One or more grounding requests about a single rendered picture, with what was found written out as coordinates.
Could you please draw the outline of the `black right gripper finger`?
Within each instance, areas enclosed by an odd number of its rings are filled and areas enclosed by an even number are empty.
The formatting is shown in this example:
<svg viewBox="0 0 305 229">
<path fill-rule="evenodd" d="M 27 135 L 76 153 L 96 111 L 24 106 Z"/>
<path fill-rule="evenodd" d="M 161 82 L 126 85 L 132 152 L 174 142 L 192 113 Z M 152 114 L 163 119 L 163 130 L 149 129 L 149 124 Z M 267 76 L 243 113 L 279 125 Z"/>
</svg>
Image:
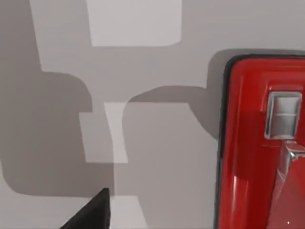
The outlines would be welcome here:
<svg viewBox="0 0 305 229">
<path fill-rule="evenodd" d="M 59 229 L 110 229 L 110 190 L 103 188 Z"/>
</svg>

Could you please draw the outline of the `red stapler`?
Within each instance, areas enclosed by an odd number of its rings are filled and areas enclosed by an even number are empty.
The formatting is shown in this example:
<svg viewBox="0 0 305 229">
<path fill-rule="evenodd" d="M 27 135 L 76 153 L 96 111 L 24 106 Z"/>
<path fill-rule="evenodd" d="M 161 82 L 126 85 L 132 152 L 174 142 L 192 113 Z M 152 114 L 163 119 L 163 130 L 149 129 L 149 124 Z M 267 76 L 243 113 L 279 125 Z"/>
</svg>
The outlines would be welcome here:
<svg viewBox="0 0 305 229">
<path fill-rule="evenodd" d="M 305 55 L 244 54 L 224 69 L 213 229 L 265 229 L 282 139 L 266 133 L 270 94 L 305 97 Z"/>
</svg>

